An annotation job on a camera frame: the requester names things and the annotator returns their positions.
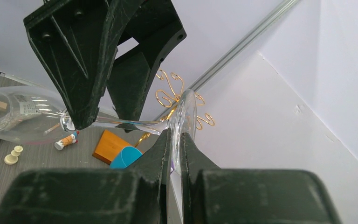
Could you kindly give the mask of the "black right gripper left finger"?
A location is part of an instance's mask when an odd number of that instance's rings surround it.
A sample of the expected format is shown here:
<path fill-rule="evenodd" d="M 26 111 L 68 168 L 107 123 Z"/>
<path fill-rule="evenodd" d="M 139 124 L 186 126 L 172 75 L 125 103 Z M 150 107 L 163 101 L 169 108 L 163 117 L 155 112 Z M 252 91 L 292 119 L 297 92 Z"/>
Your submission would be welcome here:
<path fill-rule="evenodd" d="M 124 169 L 33 169 L 0 203 L 0 224 L 166 224 L 171 129 Z"/>

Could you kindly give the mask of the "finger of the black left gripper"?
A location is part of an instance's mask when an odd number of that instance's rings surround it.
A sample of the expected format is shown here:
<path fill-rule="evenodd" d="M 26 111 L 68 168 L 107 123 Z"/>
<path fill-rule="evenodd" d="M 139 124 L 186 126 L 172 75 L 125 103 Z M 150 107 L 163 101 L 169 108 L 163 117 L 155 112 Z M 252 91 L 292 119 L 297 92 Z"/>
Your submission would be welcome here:
<path fill-rule="evenodd" d="M 144 0 L 125 27 L 137 46 L 115 59 L 107 89 L 120 119 L 137 121 L 161 63 L 186 38 L 170 0 Z"/>
<path fill-rule="evenodd" d="M 76 129 L 89 127 L 119 40 L 140 0 L 49 0 L 23 20 L 29 43 Z"/>

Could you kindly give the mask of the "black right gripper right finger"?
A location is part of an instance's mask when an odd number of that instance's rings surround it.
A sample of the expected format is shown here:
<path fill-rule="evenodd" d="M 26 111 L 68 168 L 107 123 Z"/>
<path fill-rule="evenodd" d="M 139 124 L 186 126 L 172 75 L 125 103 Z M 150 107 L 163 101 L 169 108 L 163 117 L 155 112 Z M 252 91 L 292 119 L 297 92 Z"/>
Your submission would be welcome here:
<path fill-rule="evenodd" d="M 220 168 L 191 136 L 180 137 L 186 224 L 339 224 L 320 180 L 300 169 Z"/>

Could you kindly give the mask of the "blue plastic goblet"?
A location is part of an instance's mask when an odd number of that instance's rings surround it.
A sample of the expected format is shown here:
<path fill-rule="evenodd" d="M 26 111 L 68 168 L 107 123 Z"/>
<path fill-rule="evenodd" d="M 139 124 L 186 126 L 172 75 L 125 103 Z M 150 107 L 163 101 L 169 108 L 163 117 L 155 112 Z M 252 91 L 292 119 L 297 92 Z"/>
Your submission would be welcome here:
<path fill-rule="evenodd" d="M 110 164 L 111 169 L 123 169 L 131 165 L 142 156 L 142 152 L 132 146 L 127 146 L 113 159 Z"/>

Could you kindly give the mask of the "clear wine glass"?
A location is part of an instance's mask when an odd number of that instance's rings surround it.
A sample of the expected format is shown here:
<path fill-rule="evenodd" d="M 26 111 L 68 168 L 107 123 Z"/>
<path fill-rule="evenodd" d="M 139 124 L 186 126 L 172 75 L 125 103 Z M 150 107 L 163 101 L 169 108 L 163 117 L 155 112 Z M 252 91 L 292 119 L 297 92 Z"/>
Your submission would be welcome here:
<path fill-rule="evenodd" d="M 59 141 L 81 128 L 75 127 L 61 96 L 39 86 L 0 87 L 0 101 L 7 110 L 0 111 L 0 139 L 16 144 L 47 144 Z M 180 171 L 180 136 L 188 133 L 195 138 L 197 130 L 196 97 L 186 90 L 173 115 L 165 121 L 132 121 L 104 117 L 100 113 L 90 127 L 139 130 L 160 135 L 170 128 L 172 132 L 172 163 Z"/>

